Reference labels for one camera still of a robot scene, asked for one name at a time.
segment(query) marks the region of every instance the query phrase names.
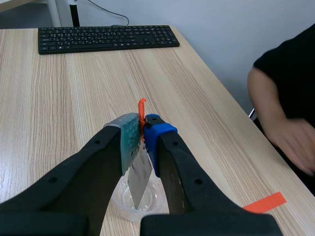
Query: blue gripper pad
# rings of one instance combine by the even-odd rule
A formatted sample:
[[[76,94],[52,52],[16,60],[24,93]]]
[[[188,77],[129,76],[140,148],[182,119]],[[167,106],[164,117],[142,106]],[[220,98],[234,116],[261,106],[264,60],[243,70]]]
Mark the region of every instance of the blue gripper pad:
[[[128,113],[116,118],[105,126],[115,126],[121,130],[120,150],[123,175],[128,170],[140,147],[140,128],[138,113]]]

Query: black keyboard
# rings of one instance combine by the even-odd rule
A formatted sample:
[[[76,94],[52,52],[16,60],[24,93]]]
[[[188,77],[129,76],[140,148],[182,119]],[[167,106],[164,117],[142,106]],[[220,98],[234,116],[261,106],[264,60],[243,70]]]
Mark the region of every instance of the black keyboard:
[[[169,26],[39,28],[38,53],[179,47]]]

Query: plastic cup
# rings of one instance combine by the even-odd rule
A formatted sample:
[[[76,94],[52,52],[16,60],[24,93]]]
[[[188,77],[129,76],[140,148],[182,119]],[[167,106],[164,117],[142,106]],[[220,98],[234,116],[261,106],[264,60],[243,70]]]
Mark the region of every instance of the plastic cup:
[[[117,213],[129,221],[140,221],[149,214],[162,213],[162,207],[167,204],[165,191],[160,178],[157,178],[152,170],[148,185],[138,209],[135,209],[131,192],[127,183],[129,170],[118,182],[112,200]]]

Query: black t-shirt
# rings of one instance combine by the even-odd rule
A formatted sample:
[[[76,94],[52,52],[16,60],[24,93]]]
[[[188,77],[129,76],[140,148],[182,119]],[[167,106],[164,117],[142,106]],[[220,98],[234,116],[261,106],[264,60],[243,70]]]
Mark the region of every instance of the black t-shirt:
[[[315,127],[315,24],[266,52],[254,67],[277,85],[287,118],[304,118]]]

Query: keyboard cable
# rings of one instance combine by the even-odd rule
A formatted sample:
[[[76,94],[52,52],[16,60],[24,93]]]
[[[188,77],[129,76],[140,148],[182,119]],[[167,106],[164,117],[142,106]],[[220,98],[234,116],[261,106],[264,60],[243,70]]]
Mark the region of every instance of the keyboard cable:
[[[104,11],[107,11],[107,12],[109,12],[109,13],[111,13],[111,14],[114,14],[114,15],[117,15],[117,16],[121,16],[121,17],[125,17],[125,18],[127,19],[127,21],[128,21],[128,23],[127,23],[126,26],[129,25],[129,18],[128,18],[127,16],[124,16],[124,15],[121,15],[121,14],[118,14],[118,13],[115,13],[115,12],[112,12],[112,11],[109,11],[109,10],[107,10],[107,9],[105,9],[105,8],[103,8],[103,7],[99,6],[99,5],[97,5],[96,3],[92,2],[91,0],[87,0],[87,1],[89,1],[89,2],[92,3],[93,5],[99,7],[100,9],[102,9],[102,10],[104,10]]]

